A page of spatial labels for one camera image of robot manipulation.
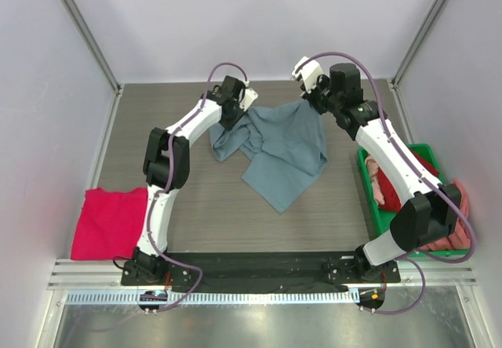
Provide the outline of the blue-grey t shirt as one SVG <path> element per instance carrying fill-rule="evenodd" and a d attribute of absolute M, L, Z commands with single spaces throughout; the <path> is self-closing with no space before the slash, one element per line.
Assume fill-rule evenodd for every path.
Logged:
<path fill-rule="evenodd" d="M 233 129 L 209 129 L 218 161 L 240 150 L 249 160 L 242 180 L 283 213 L 324 171 L 328 158 L 321 115 L 305 100 L 251 107 Z"/>

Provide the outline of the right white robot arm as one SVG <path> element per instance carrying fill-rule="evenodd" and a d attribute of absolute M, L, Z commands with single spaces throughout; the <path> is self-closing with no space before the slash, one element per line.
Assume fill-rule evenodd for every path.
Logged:
<path fill-rule="evenodd" d="M 320 114 L 330 113 L 383 170 L 401 204 L 389 229 L 354 252 L 354 272 L 360 281 L 376 281 L 396 258 L 450 236 L 456 229 L 461 192 L 430 173 L 402 142 L 391 121 L 365 100 L 359 69 L 337 63 L 324 72 L 304 57 L 292 76 L 301 96 Z"/>

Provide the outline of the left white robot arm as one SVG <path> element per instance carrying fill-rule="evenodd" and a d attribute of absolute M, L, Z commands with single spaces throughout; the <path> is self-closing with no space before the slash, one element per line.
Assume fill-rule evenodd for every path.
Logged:
<path fill-rule="evenodd" d="M 247 81 L 227 76 L 206 90 L 178 122 L 151 130 L 144 156 L 147 207 L 140 238 L 122 269 L 122 285 L 158 285 L 173 262 L 166 260 L 168 229 L 176 196 L 187 182 L 191 147 L 216 124 L 230 130 L 258 98 Z"/>

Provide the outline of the dark red t shirt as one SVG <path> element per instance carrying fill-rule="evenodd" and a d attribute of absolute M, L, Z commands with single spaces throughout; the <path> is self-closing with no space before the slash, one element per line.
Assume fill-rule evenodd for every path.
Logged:
<path fill-rule="evenodd" d="M 430 174 L 438 178 L 440 171 L 436 169 L 427 159 L 424 159 L 420 156 L 415 150 L 411 150 L 414 156 L 418 159 L 419 163 L 421 163 L 426 170 L 429 171 Z M 397 213 L 402 207 L 402 204 L 399 200 L 399 197 L 392 186 L 391 182 L 382 171 L 381 168 L 378 168 L 376 173 L 376 182 L 380 191 L 376 190 L 373 192 L 373 196 L 375 197 L 376 203 L 378 204 L 381 210 L 387 212 Z"/>

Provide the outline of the green plastic tray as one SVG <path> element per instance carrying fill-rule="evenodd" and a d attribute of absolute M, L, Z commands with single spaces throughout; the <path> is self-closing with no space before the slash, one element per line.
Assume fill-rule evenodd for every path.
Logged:
<path fill-rule="evenodd" d="M 442 171 L 429 145 L 425 143 L 410 144 L 409 149 L 416 155 L 420 162 L 427 163 L 428 168 L 434 167 L 435 172 L 438 173 L 437 177 L 443 180 Z M 389 229 L 390 222 L 395 217 L 396 213 L 394 210 L 388 211 L 382 209 L 373 198 L 371 178 L 366 167 L 366 158 L 368 156 L 369 154 L 362 147 L 358 149 L 357 163 L 362 177 L 363 189 L 366 193 L 376 235 L 380 236 Z M 430 252 L 433 256 L 443 258 L 453 258 L 454 256 L 462 257 L 467 255 L 470 246 L 471 241 L 467 234 L 467 228 L 464 226 L 464 223 L 459 220 L 456 224 L 454 234 L 436 241 L 433 244 L 424 246 L 417 254 L 413 254 L 412 257 L 424 256 L 424 252 Z"/>

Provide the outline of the folded magenta t shirt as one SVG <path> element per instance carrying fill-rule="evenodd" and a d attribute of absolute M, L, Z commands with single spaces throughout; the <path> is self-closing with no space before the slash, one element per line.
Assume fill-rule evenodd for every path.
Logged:
<path fill-rule="evenodd" d="M 146 208 L 147 190 L 142 187 L 127 192 L 87 190 L 70 259 L 129 258 L 140 238 Z"/>

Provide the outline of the salmon pink t shirt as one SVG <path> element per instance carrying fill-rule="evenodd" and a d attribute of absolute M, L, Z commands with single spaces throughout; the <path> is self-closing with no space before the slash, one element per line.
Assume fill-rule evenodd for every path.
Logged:
<path fill-rule="evenodd" d="M 378 187 L 378 184 L 377 184 L 377 170 L 378 170 L 378 168 L 380 168 L 380 166 L 377 164 L 377 162 L 375 161 L 375 159 L 371 155 L 368 155 L 366 157 L 366 159 L 364 160 L 364 162 L 365 162 L 366 169 L 369 173 L 369 182 L 370 182 L 372 192 L 374 192 L 375 190 L 377 192 L 379 192 L 380 188 Z M 460 181 L 458 181 L 457 179 L 453 180 L 453 184 L 455 184 L 458 187 L 458 189 L 461 193 L 459 210 L 467 218 L 468 213 L 469 213 L 469 200 L 468 200 L 467 191 L 465 190 L 463 185 L 460 183 Z M 464 250 L 464 249 L 469 249 L 470 247 L 471 247 L 471 239 L 470 239 L 468 230 L 467 230 L 464 222 L 460 218 L 457 217 L 455 230 L 451 235 L 449 235 L 448 237 L 442 238 L 440 240 L 437 240 L 433 243 L 424 245 L 421 247 L 421 249 L 429 251 L 429 252 L 438 252 L 438 251 Z"/>

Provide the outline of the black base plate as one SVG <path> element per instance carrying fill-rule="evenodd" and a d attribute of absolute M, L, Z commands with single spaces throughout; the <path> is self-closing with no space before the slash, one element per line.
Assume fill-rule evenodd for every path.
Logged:
<path fill-rule="evenodd" d="M 171 252 L 169 259 L 135 249 L 123 286 L 169 284 L 175 292 L 308 294 L 342 292 L 349 284 L 399 283 L 395 261 L 370 266 L 360 252 Z"/>

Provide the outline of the right aluminium frame post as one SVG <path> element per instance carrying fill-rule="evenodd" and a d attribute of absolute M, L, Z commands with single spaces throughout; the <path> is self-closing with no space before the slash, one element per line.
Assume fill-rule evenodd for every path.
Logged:
<path fill-rule="evenodd" d="M 449 0 L 433 0 L 430 8 L 427 11 L 417 33 L 414 35 L 411 44 L 409 45 L 406 53 L 398 66 L 395 75 L 391 78 L 391 85 L 394 89 L 398 88 L 399 83 L 402 81 L 409 66 L 413 62 L 421 46 L 426 41 L 428 35 L 431 33 L 433 27 L 442 14 Z"/>

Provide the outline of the aluminium frame post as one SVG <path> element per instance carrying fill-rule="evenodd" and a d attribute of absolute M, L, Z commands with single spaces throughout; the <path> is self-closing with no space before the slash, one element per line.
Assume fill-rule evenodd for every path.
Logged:
<path fill-rule="evenodd" d="M 442 14 L 449 0 L 433 0 L 430 8 L 427 11 L 417 33 L 414 35 L 411 44 L 409 45 L 406 53 L 398 66 L 395 75 L 391 78 L 391 85 L 394 89 L 398 88 L 399 83 L 402 81 L 409 66 L 413 62 L 421 46 L 426 41 L 428 35 L 431 33 L 433 27 Z"/>
<path fill-rule="evenodd" d="M 109 66 L 109 63 L 105 59 L 105 56 L 94 38 L 88 24 L 86 23 L 77 2 L 75 0 L 61 0 L 61 2 L 67 10 L 67 13 L 75 25 L 78 33 L 81 35 L 85 45 L 93 56 L 97 66 L 100 68 L 102 74 L 107 80 L 107 83 L 114 91 L 115 95 L 118 95 L 121 92 L 121 84 L 118 82 L 111 67 Z"/>

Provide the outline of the left aluminium frame post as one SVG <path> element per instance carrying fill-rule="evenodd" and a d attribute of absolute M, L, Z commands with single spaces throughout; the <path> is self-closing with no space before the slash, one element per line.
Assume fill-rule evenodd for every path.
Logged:
<path fill-rule="evenodd" d="M 85 45 L 93 56 L 97 66 L 100 68 L 102 74 L 107 80 L 107 83 L 114 91 L 115 95 L 118 95 L 121 92 L 121 84 L 118 82 L 111 67 L 109 66 L 109 63 L 105 59 L 105 56 L 94 38 L 88 24 L 86 23 L 77 2 L 75 0 L 61 0 L 61 2 L 67 10 L 67 13 L 75 25 L 78 33 L 81 35 Z"/>

